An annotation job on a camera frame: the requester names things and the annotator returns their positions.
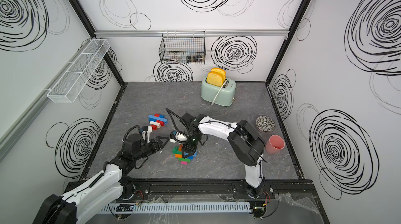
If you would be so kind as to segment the green brick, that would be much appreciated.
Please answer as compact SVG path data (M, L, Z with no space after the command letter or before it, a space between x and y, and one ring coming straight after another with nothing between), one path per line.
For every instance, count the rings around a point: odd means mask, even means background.
M182 155L182 149L180 147L174 147L172 150L173 154L178 154L178 155Z
M188 159L188 158L178 158L179 161L181 162L191 162L192 159Z

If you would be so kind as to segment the white rectangular brick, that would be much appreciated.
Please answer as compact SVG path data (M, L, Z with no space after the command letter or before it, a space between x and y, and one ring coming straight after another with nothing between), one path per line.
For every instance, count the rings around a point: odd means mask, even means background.
M155 121L150 121L149 123L150 123L150 125L156 125L157 128L161 127L161 125L159 123L155 122Z

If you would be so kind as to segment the light blue long brick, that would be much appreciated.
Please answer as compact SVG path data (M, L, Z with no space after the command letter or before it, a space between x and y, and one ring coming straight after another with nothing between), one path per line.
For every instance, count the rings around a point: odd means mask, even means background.
M159 117L155 117L153 115L149 115L148 119L149 119L149 121L155 121L155 122L157 120L160 120L160 121L163 121L165 124L167 124L167 122L168 122L168 120L166 118L159 118Z

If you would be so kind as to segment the light blue vertical brick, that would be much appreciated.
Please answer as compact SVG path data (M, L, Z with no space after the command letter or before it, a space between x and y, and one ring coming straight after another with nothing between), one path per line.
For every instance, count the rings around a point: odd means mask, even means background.
M193 160L194 158L196 158L197 156L197 152L195 152L192 156L189 156L188 159Z

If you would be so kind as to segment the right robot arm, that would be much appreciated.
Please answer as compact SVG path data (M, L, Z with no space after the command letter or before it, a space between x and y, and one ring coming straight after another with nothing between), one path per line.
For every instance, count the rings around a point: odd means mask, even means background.
M265 160L263 154L266 141L249 122L224 122L204 114L197 117L188 113L178 116L168 108L166 111L174 126L170 138L182 144L183 158L194 155L199 144L204 145L203 136L226 140L245 166L245 181L248 186L256 190L262 185L262 161Z

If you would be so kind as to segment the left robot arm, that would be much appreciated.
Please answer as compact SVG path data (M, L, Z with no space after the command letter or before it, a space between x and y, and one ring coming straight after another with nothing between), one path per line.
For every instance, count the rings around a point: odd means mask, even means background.
M84 224L105 206L130 190L128 174L139 169L138 160L162 150L169 137L143 139L141 133L125 136L121 150L103 169L80 186L61 196L51 195L42 203L34 224Z

